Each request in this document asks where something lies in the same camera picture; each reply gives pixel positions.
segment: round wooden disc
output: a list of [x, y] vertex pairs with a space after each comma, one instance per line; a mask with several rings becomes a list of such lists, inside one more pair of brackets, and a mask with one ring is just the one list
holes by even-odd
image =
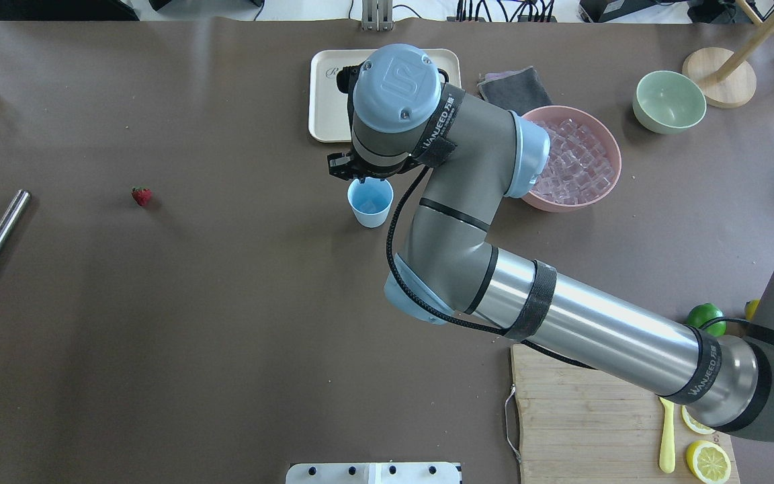
[[727, 79], [714, 76], [718, 68], [734, 55], [721, 47], [705, 47], [692, 52], [683, 63], [683, 74], [701, 88], [707, 104], [717, 108], [739, 108], [755, 95], [758, 87], [755, 69], [743, 62]]

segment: pink bowl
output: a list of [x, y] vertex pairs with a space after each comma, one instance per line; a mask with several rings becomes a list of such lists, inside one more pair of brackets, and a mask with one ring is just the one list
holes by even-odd
[[600, 120], [590, 116], [590, 114], [584, 113], [582, 110], [576, 108], [569, 108], [568, 106], [543, 106], [529, 111], [522, 116], [529, 122], [561, 122], [562, 120], [572, 119], [578, 124], [585, 125], [593, 132], [593, 135], [599, 139], [602, 143], [602, 147], [605, 147], [605, 151], [608, 153], [608, 159], [611, 162], [611, 168], [614, 168], [614, 179], [611, 181], [611, 185], [608, 189], [598, 196], [594, 200], [587, 203], [578, 203], [577, 205], [565, 205], [562, 203], [549, 202], [546, 199], [536, 195], [535, 193], [528, 192], [527, 195], [522, 196], [521, 199], [540, 210], [546, 212], [571, 212], [582, 208], [583, 206], [592, 205], [593, 203], [602, 200], [611, 190], [614, 189], [615, 184], [620, 179], [620, 171], [623, 168], [623, 161], [620, 157], [620, 147], [617, 145], [617, 141], [614, 140], [614, 135], [608, 128], [605, 127]]

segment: wooden cutting board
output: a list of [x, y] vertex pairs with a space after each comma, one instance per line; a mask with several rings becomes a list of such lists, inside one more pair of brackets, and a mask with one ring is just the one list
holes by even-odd
[[658, 397], [619, 378], [541, 355], [523, 344], [512, 350], [519, 408], [524, 484], [700, 484], [685, 463], [685, 448], [709, 440], [728, 453], [729, 484], [739, 484], [730, 438], [700, 435], [675, 405], [677, 466], [658, 469], [664, 409]]

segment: gray cloth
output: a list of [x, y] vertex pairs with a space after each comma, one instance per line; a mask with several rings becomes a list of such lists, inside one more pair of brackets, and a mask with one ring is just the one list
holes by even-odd
[[515, 111], [519, 116], [551, 104], [551, 98], [540, 81], [540, 74], [533, 67], [486, 74], [485, 80], [476, 86], [483, 99], [504, 110]]

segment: robotic arm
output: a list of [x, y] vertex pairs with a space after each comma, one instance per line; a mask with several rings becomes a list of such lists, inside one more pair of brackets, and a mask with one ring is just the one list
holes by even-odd
[[716, 338], [498, 249], [485, 241], [489, 224], [503, 196], [524, 196], [542, 172], [546, 132], [440, 82], [414, 46], [382, 47], [337, 83], [353, 149], [329, 157], [332, 175], [433, 169], [385, 285], [394, 305], [436, 324], [455, 311], [479, 316], [687, 405], [721, 432], [774, 441], [774, 274], [747, 336]]

